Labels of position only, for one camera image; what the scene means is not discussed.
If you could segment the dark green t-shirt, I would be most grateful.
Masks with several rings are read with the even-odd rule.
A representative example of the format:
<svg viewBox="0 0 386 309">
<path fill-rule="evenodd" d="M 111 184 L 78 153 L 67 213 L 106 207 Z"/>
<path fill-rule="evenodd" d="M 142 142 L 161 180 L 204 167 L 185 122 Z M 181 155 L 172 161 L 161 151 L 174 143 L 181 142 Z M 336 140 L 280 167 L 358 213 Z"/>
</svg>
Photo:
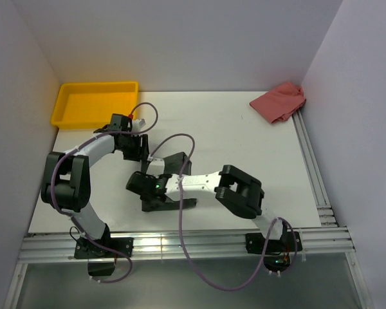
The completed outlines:
<svg viewBox="0 0 386 309">
<path fill-rule="evenodd" d="M 165 160 L 165 170 L 164 174 L 178 174 L 184 162 L 187 161 L 187 155 L 184 152 L 179 152 L 166 156 L 163 158 Z M 141 172 L 146 174 L 147 170 L 147 161 L 143 161 L 141 165 Z M 179 201 L 173 201 L 170 198 L 166 199 L 166 202 L 161 205 L 156 206 L 144 206 L 142 205 L 143 212 L 153 212 L 153 211 L 175 211 L 179 209 Z"/>
</svg>

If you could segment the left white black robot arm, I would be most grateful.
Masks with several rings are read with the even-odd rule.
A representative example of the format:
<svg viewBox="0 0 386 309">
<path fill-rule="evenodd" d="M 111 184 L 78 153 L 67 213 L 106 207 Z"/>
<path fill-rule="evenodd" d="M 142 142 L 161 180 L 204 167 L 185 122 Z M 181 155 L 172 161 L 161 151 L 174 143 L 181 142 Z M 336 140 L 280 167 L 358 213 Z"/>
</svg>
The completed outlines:
<svg viewBox="0 0 386 309">
<path fill-rule="evenodd" d="M 80 233 L 80 240 L 98 257 L 112 251 L 108 225 L 90 203 L 90 168 L 104 156 L 120 151 L 126 160 L 140 162 L 147 157 L 145 120 L 114 114 L 109 124 L 97 129 L 83 144 L 46 157 L 41 200 L 67 216 Z"/>
</svg>

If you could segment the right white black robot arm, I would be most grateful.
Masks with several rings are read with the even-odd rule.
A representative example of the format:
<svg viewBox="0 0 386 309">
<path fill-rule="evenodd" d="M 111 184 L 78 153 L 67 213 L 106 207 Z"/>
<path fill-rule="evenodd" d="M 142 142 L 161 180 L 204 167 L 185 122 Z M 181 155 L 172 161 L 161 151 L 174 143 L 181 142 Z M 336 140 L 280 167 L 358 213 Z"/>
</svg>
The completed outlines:
<svg viewBox="0 0 386 309">
<path fill-rule="evenodd" d="M 274 251 L 288 242 L 286 227 L 275 213 L 262 204 L 262 183 L 233 165 L 202 175 L 133 173 L 126 189 L 137 194 L 142 211 L 173 211 L 195 207 L 200 201 L 218 201 L 233 215 L 252 220 Z"/>
</svg>

